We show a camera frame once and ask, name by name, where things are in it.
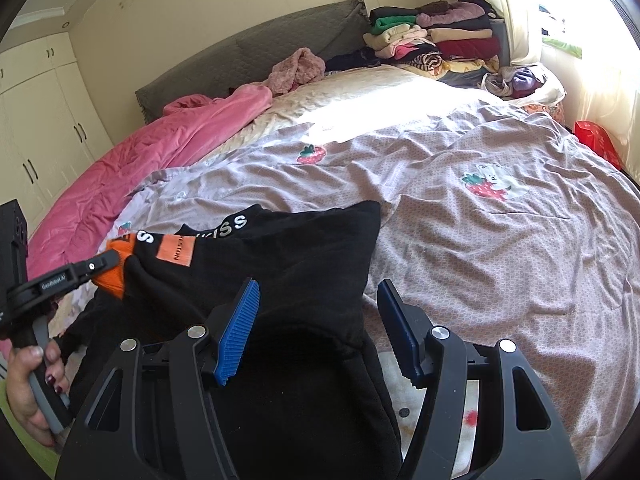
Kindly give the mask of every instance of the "green sweater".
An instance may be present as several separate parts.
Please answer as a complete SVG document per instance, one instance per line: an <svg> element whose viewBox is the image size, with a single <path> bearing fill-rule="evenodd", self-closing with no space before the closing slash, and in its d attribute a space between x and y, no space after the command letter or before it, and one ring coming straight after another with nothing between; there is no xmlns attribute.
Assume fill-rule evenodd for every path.
<svg viewBox="0 0 640 480"><path fill-rule="evenodd" d="M388 18L378 18L376 24L371 29L374 36L382 34L385 30L401 23L415 25L415 16L389 16Z"/></svg>
<svg viewBox="0 0 640 480"><path fill-rule="evenodd" d="M52 449L38 444L15 420L14 414L9 408L9 401L6 398L6 383L4 380L0 380L0 410L2 410L4 418L14 430L15 436L18 437L24 449L31 455L31 458L50 478L54 478L60 457Z"/></svg>

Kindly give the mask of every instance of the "orange label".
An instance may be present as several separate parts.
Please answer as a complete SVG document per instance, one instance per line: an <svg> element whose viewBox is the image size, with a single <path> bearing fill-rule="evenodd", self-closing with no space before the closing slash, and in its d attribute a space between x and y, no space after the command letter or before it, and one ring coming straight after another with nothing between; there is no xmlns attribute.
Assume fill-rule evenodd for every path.
<svg viewBox="0 0 640 480"><path fill-rule="evenodd" d="M191 267L195 243L196 238L193 236L164 235L156 258L172 264Z"/></svg>

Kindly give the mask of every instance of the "gray handle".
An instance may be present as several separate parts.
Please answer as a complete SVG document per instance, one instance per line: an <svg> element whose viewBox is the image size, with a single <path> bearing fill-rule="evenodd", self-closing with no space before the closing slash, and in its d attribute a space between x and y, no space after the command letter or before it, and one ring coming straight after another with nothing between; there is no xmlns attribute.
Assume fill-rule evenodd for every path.
<svg viewBox="0 0 640 480"><path fill-rule="evenodd" d="M44 350L49 344L49 327L47 325L46 317L41 316L33 322L33 333L36 336L38 346ZM46 357L44 358L44 362L46 366L50 365ZM58 416L54 413L52 407L47 402L47 397L42 391L42 387L40 386L40 383L38 382L36 375L33 372L29 374L29 386L31 386L33 396L35 397L36 403L42 411L47 424L49 425L51 433L62 433L62 431L65 429L65 426L64 424L62 424L62 422L60 422ZM67 394L60 394L60 399L66 407L69 407L69 397Z"/></svg>

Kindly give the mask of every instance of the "orange patch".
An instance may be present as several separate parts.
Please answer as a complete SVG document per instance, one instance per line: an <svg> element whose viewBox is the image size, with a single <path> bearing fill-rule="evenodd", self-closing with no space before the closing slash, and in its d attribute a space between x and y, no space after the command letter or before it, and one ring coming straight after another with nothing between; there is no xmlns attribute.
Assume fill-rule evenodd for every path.
<svg viewBox="0 0 640 480"><path fill-rule="evenodd" d="M164 235L156 258L172 264L191 267L195 243L196 238L193 236Z"/></svg>
<svg viewBox="0 0 640 480"><path fill-rule="evenodd" d="M125 235L122 238L109 240L107 251L115 249L120 256L120 262L113 269L107 270L92 279L97 286L113 294L120 300L124 297L124 262L133 254L133 247L136 244L135 236Z"/></svg>

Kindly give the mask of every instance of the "red plastic bag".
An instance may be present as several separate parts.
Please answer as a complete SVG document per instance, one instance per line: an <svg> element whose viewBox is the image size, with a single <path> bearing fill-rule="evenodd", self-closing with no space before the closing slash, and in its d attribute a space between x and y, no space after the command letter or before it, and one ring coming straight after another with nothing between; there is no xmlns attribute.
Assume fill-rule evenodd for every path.
<svg viewBox="0 0 640 480"><path fill-rule="evenodd" d="M591 121L575 121L574 134L581 143L589 146L617 170L622 169L622 161L609 139L609 134L602 126Z"/></svg>

